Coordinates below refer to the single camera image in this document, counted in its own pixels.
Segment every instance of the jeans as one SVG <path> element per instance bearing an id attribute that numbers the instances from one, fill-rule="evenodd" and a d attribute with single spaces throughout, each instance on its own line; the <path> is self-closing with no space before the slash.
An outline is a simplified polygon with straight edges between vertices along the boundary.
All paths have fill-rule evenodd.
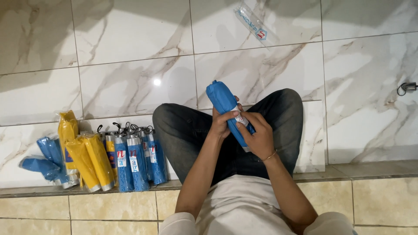
<path id="1" fill-rule="evenodd" d="M 252 106 L 248 112 L 260 113 L 271 125 L 274 148 L 292 176 L 303 127 L 303 106 L 299 94 L 292 89 L 278 90 Z M 162 104 L 154 111 L 153 123 L 164 154 L 180 182 L 184 183 L 212 125 L 212 116 L 178 104 Z M 221 146 L 212 185 L 236 174 L 269 179 L 264 163 L 259 162 L 253 153 L 244 152 L 230 134 Z"/>

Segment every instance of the hand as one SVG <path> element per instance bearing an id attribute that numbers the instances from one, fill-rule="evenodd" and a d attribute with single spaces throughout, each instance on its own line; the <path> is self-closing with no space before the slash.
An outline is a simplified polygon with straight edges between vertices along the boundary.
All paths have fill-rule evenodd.
<path id="1" fill-rule="evenodd" d="M 243 111 L 242 105 L 240 103 L 238 103 L 238 109 L 241 112 Z M 238 116 L 238 114 L 238 111 L 230 111 L 224 113 L 223 115 L 220 115 L 219 112 L 215 109 L 215 107 L 213 107 L 211 131 L 214 132 L 216 135 L 220 136 L 222 140 L 224 140 L 231 133 L 231 131 L 228 128 L 227 121 L 231 118 Z"/>
<path id="2" fill-rule="evenodd" d="M 250 134 L 242 123 L 236 123 L 251 152 L 261 160 L 275 153 L 273 145 L 273 129 L 263 116 L 257 112 L 242 112 L 241 115 L 253 125 L 254 134 Z"/>

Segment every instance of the white shirt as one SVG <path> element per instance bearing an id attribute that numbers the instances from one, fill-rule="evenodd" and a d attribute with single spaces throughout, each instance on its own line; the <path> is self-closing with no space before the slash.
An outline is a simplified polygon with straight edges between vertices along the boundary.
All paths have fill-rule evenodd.
<path id="1" fill-rule="evenodd" d="M 295 235 L 285 222 L 270 180 L 231 176 L 210 188 L 196 219 L 187 212 L 164 220 L 160 235 Z M 351 222 L 337 212 L 320 215 L 304 235 L 356 235 Z"/>

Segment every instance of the wrist strap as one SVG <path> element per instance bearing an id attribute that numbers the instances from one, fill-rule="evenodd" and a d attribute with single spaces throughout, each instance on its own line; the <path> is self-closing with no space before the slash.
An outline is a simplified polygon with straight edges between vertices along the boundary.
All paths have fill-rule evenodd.
<path id="1" fill-rule="evenodd" d="M 266 161 L 266 160 L 268 160 L 269 158 L 273 157 L 276 153 L 277 153 L 277 149 L 276 149 L 276 150 L 274 150 L 274 153 L 273 153 L 270 157 L 265 158 L 265 159 L 263 159 L 263 160 L 261 160 L 261 161 Z"/>

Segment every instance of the man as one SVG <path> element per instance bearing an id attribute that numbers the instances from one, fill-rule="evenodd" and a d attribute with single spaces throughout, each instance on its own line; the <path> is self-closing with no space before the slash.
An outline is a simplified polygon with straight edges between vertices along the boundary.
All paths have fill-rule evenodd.
<path id="1" fill-rule="evenodd" d="M 156 133 L 183 184 L 160 235 L 355 234 L 342 214 L 318 217 L 292 180 L 303 127 L 298 93 L 279 90 L 241 112 L 256 131 L 237 123 L 248 153 L 227 127 L 238 114 L 213 108 L 210 116 L 177 104 L 155 110 Z"/>

